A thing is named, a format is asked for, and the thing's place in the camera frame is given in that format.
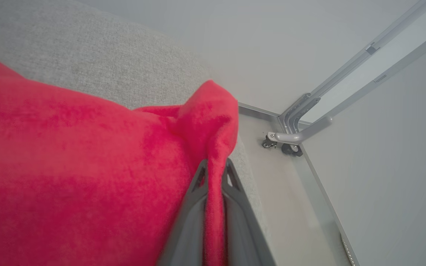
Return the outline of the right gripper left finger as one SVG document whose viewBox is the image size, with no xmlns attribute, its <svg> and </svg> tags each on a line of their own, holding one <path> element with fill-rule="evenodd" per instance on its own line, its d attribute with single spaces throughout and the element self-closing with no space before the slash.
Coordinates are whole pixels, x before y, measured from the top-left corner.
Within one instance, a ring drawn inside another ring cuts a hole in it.
<svg viewBox="0 0 426 266">
<path fill-rule="evenodd" d="M 208 160 L 203 160 L 192 178 L 179 213 L 158 259 L 159 266 L 201 266 L 203 231 L 208 194 Z"/>
</svg>

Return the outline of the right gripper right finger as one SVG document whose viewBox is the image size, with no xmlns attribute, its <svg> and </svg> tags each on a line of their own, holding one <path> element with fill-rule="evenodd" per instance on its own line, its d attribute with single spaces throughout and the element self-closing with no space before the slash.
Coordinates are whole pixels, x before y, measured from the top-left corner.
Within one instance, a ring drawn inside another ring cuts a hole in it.
<svg viewBox="0 0 426 266">
<path fill-rule="evenodd" d="M 231 159 L 223 173 L 229 266 L 275 266 L 265 236 Z"/>
</svg>

